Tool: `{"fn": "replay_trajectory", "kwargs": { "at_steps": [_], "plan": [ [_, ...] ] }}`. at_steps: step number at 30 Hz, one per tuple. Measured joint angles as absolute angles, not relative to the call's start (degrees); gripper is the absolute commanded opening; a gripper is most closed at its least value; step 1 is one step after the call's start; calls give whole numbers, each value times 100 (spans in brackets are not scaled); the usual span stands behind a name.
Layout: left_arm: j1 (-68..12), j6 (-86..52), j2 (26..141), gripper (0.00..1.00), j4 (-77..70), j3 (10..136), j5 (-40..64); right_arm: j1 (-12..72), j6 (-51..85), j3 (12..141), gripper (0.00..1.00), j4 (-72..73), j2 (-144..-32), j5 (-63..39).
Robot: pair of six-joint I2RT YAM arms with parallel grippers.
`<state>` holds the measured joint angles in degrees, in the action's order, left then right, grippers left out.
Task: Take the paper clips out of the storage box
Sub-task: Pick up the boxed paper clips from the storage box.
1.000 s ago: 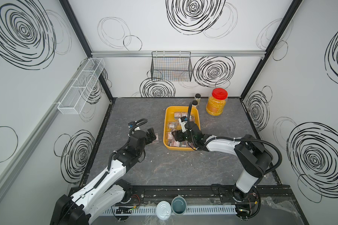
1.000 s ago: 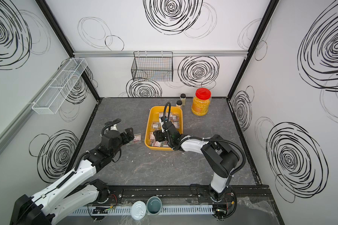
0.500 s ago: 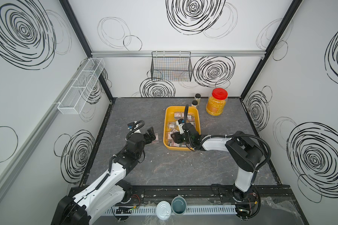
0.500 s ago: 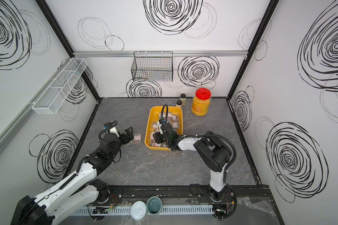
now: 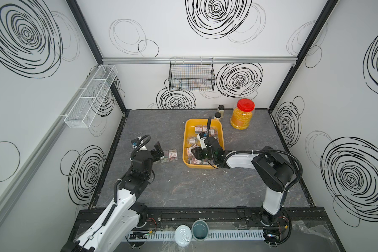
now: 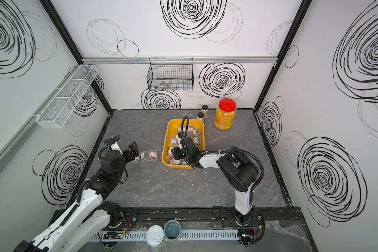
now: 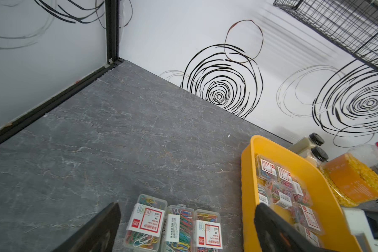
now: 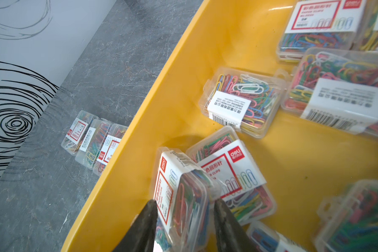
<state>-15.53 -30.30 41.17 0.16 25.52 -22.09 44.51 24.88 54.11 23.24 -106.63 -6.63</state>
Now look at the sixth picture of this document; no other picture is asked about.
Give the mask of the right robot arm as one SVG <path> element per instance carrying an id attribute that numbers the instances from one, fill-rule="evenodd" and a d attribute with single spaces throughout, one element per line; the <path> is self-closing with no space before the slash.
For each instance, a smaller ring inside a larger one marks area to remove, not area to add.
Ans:
<path id="1" fill-rule="evenodd" d="M 178 146 L 171 152 L 177 160 L 185 159 L 192 169 L 220 169 L 235 189 L 234 218 L 245 226 L 251 221 L 253 193 L 264 177 L 264 167 L 255 155 L 235 146 L 228 150 L 199 150 L 192 138 L 183 133 L 176 135 Z"/>

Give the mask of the yellow plastic tray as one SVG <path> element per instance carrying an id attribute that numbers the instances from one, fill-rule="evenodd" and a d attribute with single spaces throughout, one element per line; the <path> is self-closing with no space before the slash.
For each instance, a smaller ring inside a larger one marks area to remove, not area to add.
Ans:
<path id="1" fill-rule="evenodd" d="M 169 121 L 167 126 L 167 131 L 165 133 L 164 138 L 164 145 L 162 155 L 160 156 L 162 162 L 169 168 L 175 169 L 190 169 L 188 165 L 178 165 L 178 164 L 170 164 L 170 158 L 168 155 L 168 148 L 174 147 L 174 144 L 171 143 L 171 139 L 173 136 L 178 134 L 178 128 L 181 126 L 182 119 L 172 119 Z M 198 148 L 200 150 L 205 150 L 205 127 L 204 123 L 197 120 L 197 119 L 189 119 L 189 126 L 194 127 L 200 130 L 200 143 Z"/>

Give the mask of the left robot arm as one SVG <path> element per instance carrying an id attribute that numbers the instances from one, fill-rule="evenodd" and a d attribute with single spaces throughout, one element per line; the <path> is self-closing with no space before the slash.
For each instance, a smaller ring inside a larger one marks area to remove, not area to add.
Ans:
<path id="1" fill-rule="evenodd" d="M 125 220 L 120 205 L 106 198 L 123 182 L 126 165 L 139 156 L 137 143 L 118 149 L 118 136 L 110 138 L 99 151 L 100 169 L 84 181 L 74 203 L 32 241 L 21 241 L 16 252 L 77 252 L 106 227 L 118 228 Z"/>

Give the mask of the paper clip box table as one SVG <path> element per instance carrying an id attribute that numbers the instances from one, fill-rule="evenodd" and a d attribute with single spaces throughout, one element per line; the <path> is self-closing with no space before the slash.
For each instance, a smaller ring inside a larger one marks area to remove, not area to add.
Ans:
<path id="1" fill-rule="evenodd" d="M 149 151 L 149 160 L 150 161 L 157 161 L 159 159 L 158 150 L 150 150 Z"/>

